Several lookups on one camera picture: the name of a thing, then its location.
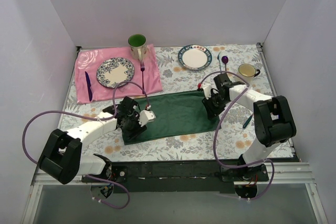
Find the mug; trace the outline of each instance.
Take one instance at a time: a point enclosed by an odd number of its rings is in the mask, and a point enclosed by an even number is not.
[[[132,57],[136,60],[142,61],[150,54],[146,44],[146,37],[142,34],[134,34],[129,37],[128,44],[131,47]]]
[[[254,66],[250,64],[241,64],[238,68],[237,75],[242,77],[248,83],[250,83],[255,76],[260,74],[260,70],[256,69]],[[235,76],[236,81],[242,81],[238,77]]]

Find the pink cloth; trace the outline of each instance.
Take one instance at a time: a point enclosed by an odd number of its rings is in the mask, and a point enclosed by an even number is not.
[[[152,94],[162,91],[162,85],[153,44],[148,45],[148,48],[151,54],[144,59],[145,71],[143,73],[143,81],[146,93]],[[142,86],[140,62],[132,58],[129,47],[83,51],[78,55],[75,63],[75,84],[78,103],[90,103],[85,72],[87,72],[90,77],[92,101],[112,99],[113,89],[102,86],[97,80],[96,72],[104,61],[116,57],[127,58],[133,63],[135,72],[131,81]],[[143,95],[142,90],[132,84],[126,84],[118,88],[115,94],[115,98]]]

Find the blue rimmed plate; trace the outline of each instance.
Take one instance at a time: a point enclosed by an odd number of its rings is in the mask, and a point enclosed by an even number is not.
[[[200,71],[210,65],[212,55],[211,52],[203,46],[189,45],[179,51],[178,60],[186,69]]]
[[[130,81],[134,76],[134,65],[126,58],[112,58],[104,61],[97,70],[98,82],[107,88],[115,88],[121,81]]]

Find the plate rim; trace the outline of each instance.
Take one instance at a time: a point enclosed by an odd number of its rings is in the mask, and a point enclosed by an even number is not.
[[[184,54],[186,51],[188,51],[188,50],[193,50],[193,49],[188,48],[188,47],[193,47],[193,46],[205,48],[204,53],[205,53],[206,56],[207,56],[207,61],[206,61],[206,64],[205,64],[205,65],[203,65],[203,66],[201,66],[201,67],[199,67],[199,68],[193,68],[193,67],[190,67],[190,66],[186,65],[186,64],[183,62],[183,60],[182,60],[183,54]],[[190,45],[187,45],[187,46],[182,47],[182,48],[179,50],[179,53],[177,54],[177,59],[178,59],[179,63],[180,63],[183,67],[185,67],[186,69],[191,70],[191,71],[201,71],[201,70],[207,68],[207,67],[211,64],[211,62],[212,62],[212,54],[211,54],[210,50],[207,49],[205,46],[201,46],[201,45],[197,45],[197,44],[190,44]]]
[[[97,68],[97,71],[96,71],[96,79],[97,79],[98,83],[99,83],[100,85],[102,85],[103,87],[105,87],[105,88],[115,89],[115,87],[113,88],[113,87],[106,86],[106,85],[102,84],[102,83],[98,80],[98,77],[97,77],[97,75],[98,75],[98,69],[99,69],[99,68],[100,68],[106,61],[108,61],[108,60],[113,60],[113,59],[118,59],[118,58],[126,59],[126,60],[128,60],[128,61],[132,64],[134,72],[133,72],[132,78],[131,78],[130,80],[132,80],[133,77],[134,77],[134,75],[135,75],[135,66],[134,66],[133,62],[130,61],[129,59],[127,59],[127,58],[125,58],[125,57],[114,57],[114,58],[107,59],[107,60],[103,61],[103,62],[99,65],[99,67]],[[124,85],[126,85],[126,84],[127,84],[127,83],[123,83],[122,85],[118,86],[118,88],[119,88],[119,87],[122,87],[122,86],[124,86]]]

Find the gray wall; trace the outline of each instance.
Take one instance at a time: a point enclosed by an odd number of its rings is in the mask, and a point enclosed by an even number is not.
[[[157,46],[255,44],[285,0],[51,0],[76,46],[125,46],[143,33]]]
[[[329,223],[336,223],[336,0],[287,0],[265,41],[279,94],[297,126],[294,145],[309,161]]]
[[[19,223],[35,165],[21,147],[22,130],[38,112],[61,109],[76,48],[50,0],[0,0],[0,223]],[[38,158],[59,116],[28,130]]]

